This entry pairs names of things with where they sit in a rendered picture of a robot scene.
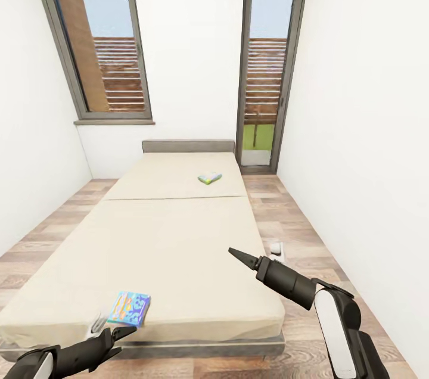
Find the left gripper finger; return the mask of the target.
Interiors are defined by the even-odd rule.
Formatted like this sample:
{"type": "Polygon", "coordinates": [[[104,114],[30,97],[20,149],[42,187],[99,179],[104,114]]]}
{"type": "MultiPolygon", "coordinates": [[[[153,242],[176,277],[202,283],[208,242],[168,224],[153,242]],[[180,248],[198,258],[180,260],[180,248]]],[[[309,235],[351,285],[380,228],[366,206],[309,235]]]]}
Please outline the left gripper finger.
{"type": "Polygon", "coordinates": [[[137,331],[137,328],[134,326],[116,327],[112,332],[111,346],[114,346],[115,341],[120,340],[135,331],[137,331]]]}
{"type": "MultiPolygon", "coordinates": [[[[105,359],[101,361],[101,364],[103,362],[105,362],[107,359],[112,358],[113,356],[117,355],[118,353],[120,353],[122,351],[121,347],[118,348],[112,348],[111,351],[105,356],[105,359]]],[[[100,365],[101,365],[100,364],[100,365]]]]}

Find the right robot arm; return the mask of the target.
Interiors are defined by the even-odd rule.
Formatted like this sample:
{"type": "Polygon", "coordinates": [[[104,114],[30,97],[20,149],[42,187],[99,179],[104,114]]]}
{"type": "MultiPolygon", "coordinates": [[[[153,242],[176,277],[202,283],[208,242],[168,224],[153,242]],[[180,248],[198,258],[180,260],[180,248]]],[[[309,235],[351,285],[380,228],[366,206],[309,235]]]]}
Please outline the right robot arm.
{"type": "Polygon", "coordinates": [[[244,265],[257,270],[256,279],[285,298],[316,313],[334,379],[390,379],[371,336],[359,331],[361,312],[354,295],[318,278],[308,279],[283,265],[282,243],[270,244],[271,256],[251,256],[229,247],[244,265]],[[316,285],[324,286],[316,292],[316,285]]]}

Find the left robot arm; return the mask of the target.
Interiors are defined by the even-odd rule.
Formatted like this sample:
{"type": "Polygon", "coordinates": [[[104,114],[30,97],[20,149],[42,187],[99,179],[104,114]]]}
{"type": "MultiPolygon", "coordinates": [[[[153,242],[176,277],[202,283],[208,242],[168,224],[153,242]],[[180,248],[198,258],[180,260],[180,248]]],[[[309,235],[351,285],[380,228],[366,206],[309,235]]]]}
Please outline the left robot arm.
{"type": "Polygon", "coordinates": [[[115,341],[137,331],[134,326],[101,328],[111,315],[110,310],[98,312],[91,322],[84,341],[74,346],[60,345],[31,350],[21,355],[3,379],[64,379],[85,369],[94,372],[99,365],[122,351],[113,348],[115,341]]]}

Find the board game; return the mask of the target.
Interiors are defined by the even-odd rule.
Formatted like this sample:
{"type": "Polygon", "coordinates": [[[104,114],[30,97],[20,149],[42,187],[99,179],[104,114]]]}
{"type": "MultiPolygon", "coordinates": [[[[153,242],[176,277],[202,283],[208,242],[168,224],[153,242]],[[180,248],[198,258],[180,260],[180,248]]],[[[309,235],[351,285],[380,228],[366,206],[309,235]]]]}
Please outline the board game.
{"type": "Polygon", "coordinates": [[[211,182],[216,181],[217,179],[219,179],[219,178],[221,178],[221,177],[222,177],[222,173],[217,172],[217,171],[215,171],[215,170],[210,170],[210,171],[208,171],[208,172],[206,172],[206,173],[202,174],[201,176],[198,176],[197,178],[198,178],[200,181],[202,181],[202,182],[204,182],[204,183],[206,183],[206,184],[209,184],[209,183],[211,183],[211,182]]]}
{"type": "Polygon", "coordinates": [[[150,295],[121,291],[107,322],[140,328],[150,301],[150,295]]]}

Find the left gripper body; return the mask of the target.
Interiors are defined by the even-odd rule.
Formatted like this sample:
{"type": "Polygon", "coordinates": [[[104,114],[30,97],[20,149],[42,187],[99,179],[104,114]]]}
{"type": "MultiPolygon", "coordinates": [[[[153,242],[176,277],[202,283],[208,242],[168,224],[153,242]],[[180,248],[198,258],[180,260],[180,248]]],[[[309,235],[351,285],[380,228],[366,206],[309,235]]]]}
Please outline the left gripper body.
{"type": "Polygon", "coordinates": [[[88,372],[94,372],[113,348],[111,346],[111,328],[104,329],[101,334],[100,330],[99,337],[93,337],[86,341],[84,339],[84,341],[74,345],[76,347],[76,361],[71,375],[80,373],[85,369],[88,369],[88,372]]]}

